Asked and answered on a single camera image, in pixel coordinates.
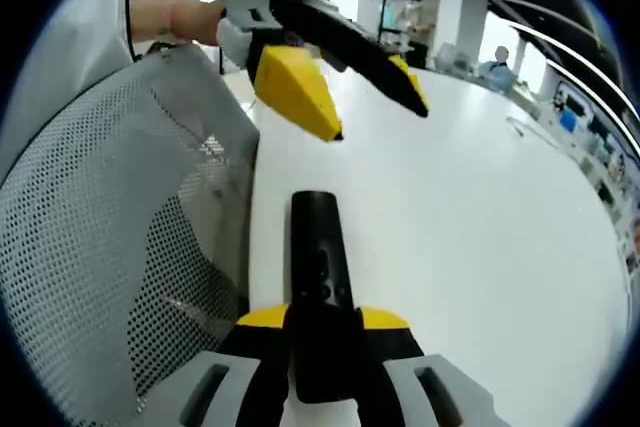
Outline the person's left hand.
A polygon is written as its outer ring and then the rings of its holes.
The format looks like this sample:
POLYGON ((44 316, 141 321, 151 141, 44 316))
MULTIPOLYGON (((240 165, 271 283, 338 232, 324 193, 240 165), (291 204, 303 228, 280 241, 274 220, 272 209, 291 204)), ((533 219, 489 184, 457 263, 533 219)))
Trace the person's left hand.
POLYGON ((170 31, 181 40, 218 46, 217 29, 223 10, 221 0, 171 0, 170 31))

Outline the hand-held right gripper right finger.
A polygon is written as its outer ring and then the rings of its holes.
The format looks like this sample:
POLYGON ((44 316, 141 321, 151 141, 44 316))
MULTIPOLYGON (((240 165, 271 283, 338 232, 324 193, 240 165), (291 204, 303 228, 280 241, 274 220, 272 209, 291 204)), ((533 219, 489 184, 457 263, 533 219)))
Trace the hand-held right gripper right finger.
POLYGON ((356 403, 363 426, 505 426, 493 396, 440 354, 426 355, 406 320, 360 307, 356 403))

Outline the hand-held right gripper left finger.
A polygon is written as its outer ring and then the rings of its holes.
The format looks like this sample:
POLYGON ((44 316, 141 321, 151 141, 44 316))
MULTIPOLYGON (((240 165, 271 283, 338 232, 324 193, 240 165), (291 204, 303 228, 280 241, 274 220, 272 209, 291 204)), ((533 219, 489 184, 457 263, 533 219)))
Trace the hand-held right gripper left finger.
POLYGON ((288 306, 241 317, 216 352, 203 351, 151 389, 136 426, 278 426, 288 396, 288 306))

